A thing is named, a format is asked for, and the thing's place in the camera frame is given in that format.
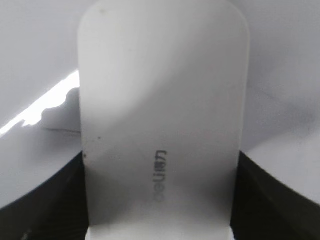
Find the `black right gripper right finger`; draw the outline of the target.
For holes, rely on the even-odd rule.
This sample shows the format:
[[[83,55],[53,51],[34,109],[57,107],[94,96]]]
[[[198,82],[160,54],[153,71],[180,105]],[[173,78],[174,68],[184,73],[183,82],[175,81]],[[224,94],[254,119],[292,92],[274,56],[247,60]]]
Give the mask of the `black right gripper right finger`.
[[[320,206],[239,154],[231,230],[236,240],[318,240]]]

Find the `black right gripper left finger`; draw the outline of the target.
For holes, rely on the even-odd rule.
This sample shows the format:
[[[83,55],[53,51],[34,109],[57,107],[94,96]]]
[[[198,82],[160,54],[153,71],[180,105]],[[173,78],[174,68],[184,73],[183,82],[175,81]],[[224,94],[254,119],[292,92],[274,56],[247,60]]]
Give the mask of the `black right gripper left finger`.
[[[84,240],[88,227],[81,152],[45,183],[0,209],[2,240]]]

